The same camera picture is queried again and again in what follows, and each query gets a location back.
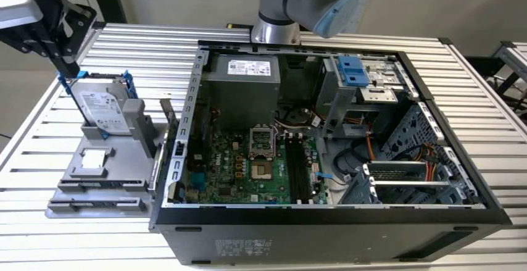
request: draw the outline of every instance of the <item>metal rail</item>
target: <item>metal rail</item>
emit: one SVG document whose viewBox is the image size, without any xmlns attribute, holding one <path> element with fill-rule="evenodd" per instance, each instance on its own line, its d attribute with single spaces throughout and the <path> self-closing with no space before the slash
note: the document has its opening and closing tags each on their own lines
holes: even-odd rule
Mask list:
<svg viewBox="0 0 527 271">
<path fill-rule="evenodd" d="M 180 112 L 197 40 L 248 41 L 246 30 L 108 25 L 93 32 L 82 70 L 134 76 L 146 113 L 164 122 L 158 98 L 170 98 Z M 280 269 L 527 269 L 527 139 L 513 114 L 452 46 L 430 38 L 338 35 L 324 40 L 305 33 L 302 45 L 405 51 L 428 85 L 452 129 L 513 227 L 491 235 L 432 263 L 378 265 L 244 266 Z M 44 209 L 80 142 L 81 117 L 70 99 L 52 84 L 26 122 L 0 155 L 0 263 L 22 268 L 128 270 L 178 266 L 146 219 L 46 219 Z"/>
</svg>

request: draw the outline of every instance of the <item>black cable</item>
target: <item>black cable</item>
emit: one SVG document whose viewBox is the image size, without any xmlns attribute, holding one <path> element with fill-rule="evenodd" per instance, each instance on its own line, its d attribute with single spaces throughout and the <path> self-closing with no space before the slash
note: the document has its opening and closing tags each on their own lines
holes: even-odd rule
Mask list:
<svg viewBox="0 0 527 271">
<path fill-rule="evenodd" d="M 401 151 L 394 157 L 390 159 L 390 161 L 397 161 L 404 159 L 405 156 L 408 156 L 408 153 L 413 151 L 414 149 L 420 148 L 422 145 L 412 146 L 410 148 L 406 148 L 404 151 Z"/>
<path fill-rule="evenodd" d="M 325 180 L 332 180 L 337 185 L 345 186 L 344 183 L 336 181 L 332 177 L 325 177 L 324 179 L 325 179 Z"/>
<path fill-rule="evenodd" d="M 344 157 L 346 153 L 350 153 L 352 156 L 354 157 L 354 159 L 356 159 L 358 162 L 361 162 L 361 163 L 365 163 L 365 162 L 369 161 L 364 156 L 361 156 L 361 155 L 354 151 L 354 149 L 356 149 L 364 142 L 365 142 L 365 138 L 358 138 L 357 140 L 353 140 L 353 141 L 350 142 L 350 144 L 349 144 L 349 147 L 348 147 L 348 148 L 344 148 L 344 149 L 334 155 L 334 157 L 332 158 L 332 166 L 333 166 L 334 170 L 336 170 L 341 175 L 350 175 L 350 176 L 354 176 L 354 175 L 356 175 L 356 171 L 346 171 L 346 170 L 342 170 L 342 169 L 340 168 L 340 166 L 338 166 L 338 159 L 340 159 L 341 157 Z"/>
</svg>

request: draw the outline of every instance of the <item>blue tab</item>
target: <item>blue tab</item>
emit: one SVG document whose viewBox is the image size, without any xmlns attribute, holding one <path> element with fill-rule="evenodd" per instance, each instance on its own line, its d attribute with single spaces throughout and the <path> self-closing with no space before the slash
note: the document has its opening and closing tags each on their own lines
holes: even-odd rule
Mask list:
<svg viewBox="0 0 527 271">
<path fill-rule="evenodd" d="M 128 72 L 128 70 L 124 72 L 122 74 L 122 78 L 125 80 L 125 85 L 128 86 L 128 96 L 130 98 L 137 98 L 137 92 L 134 91 L 134 85 L 133 85 L 133 77 L 130 75 L 130 73 Z"/>
<path fill-rule="evenodd" d="M 316 176 L 317 176 L 317 177 L 322 177 L 322 178 L 332 178 L 332 175 L 330 175 L 330 174 L 321 173 L 321 172 L 317 172 L 317 173 L 316 173 Z"/>
<path fill-rule="evenodd" d="M 369 85 L 369 79 L 358 57 L 338 56 L 336 59 L 336 68 L 338 69 L 345 86 L 365 87 Z"/>
</svg>

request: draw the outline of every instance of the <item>blue drive bracket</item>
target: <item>blue drive bracket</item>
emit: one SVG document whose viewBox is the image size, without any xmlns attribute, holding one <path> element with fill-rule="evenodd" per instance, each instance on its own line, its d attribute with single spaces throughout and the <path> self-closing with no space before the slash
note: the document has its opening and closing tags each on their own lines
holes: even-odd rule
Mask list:
<svg viewBox="0 0 527 271">
<path fill-rule="evenodd" d="M 369 85 L 368 75 L 358 57 L 338 56 L 336 58 L 336 68 L 345 86 L 365 87 Z"/>
<path fill-rule="evenodd" d="M 85 70 L 78 71 L 78 73 L 77 73 L 77 75 L 76 75 L 76 78 L 77 78 L 77 79 L 80 79 L 80 78 L 88 78 L 88 77 L 89 77 L 89 72 L 88 72 L 88 71 L 85 71 Z M 136 99 L 136 98 L 137 98 L 137 92 L 136 92 L 136 89 L 134 89 L 133 77 L 132 77 L 130 73 L 129 73 L 128 71 L 125 71 L 125 72 L 121 74 L 121 77 L 122 77 L 122 79 L 125 80 L 128 97 L 132 98 L 132 99 Z M 85 114 L 82 113 L 82 110 L 81 110 L 81 108 L 80 108 L 78 102 L 76 101 L 76 98 L 74 98 L 74 96 L 73 96 L 73 94 L 72 94 L 72 88 L 69 87 L 69 84 L 68 84 L 68 81 L 66 81 L 65 77 L 64 77 L 58 72 L 57 72 L 57 80 L 58 80 L 60 84 L 61 84 L 62 87 L 64 87 L 65 93 L 66 93 L 66 94 L 72 97 L 72 99 L 73 99 L 76 108 L 78 109 L 78 112 L 80 112 L 80 114 L 82 115 L 84 122 L 85 122 L 85 126 L 89 127 L 90 124 L 89 124 L 89 121 L 88 121 L 88 119 L 86 119 L 86 117 L 85 117 Z M 100 134 L 101 134 L 101 136 L 102 136 L 104 139 L 106 139 L 106 138 L 109 137 L 109 134 L 108 134 L 104 130 L 98 129 L 98 132 L 100 132 Z"/>
</svg>

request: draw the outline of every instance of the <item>orange wire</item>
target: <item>orange wire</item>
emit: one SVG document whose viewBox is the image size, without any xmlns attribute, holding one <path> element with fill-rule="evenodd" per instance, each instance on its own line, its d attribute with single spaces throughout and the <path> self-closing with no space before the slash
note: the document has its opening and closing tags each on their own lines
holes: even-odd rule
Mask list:
<svg viewBox="0 0 527 271">
<path fill-rule="evenodd" d="M 368 124 L 368 132 L 365 133 L 365 145 L 368 147 L 369 161 L 373 161 L 374 160 L 374 155 L 373 155 L 373 149 L 370 148 L 369 130 L 370 130 L 370 124 Z"/>
<path fill-rule="evenodd" d="M 433 168 L 430 169 L 430 172 L 429 172 L 429 181 L 433 181 L 433 173 L 434 173 L 436 168 L 437 168 L 437 164 L 433 164 Z"/>
</svg>

